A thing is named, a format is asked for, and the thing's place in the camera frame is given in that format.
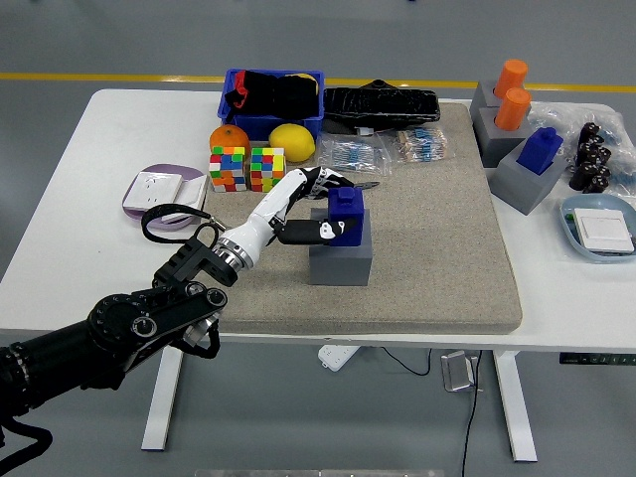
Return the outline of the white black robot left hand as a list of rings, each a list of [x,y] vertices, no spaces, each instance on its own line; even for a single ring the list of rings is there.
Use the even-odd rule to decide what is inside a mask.
[[[286,216],[297,201],[323,199],[331,191],[354,187],[352,181],[329,168],[294,169],[263,197],[242,225],[221,234],[215,252],[227,255],[237,270],[252,269],[264,248],[288,229]]]

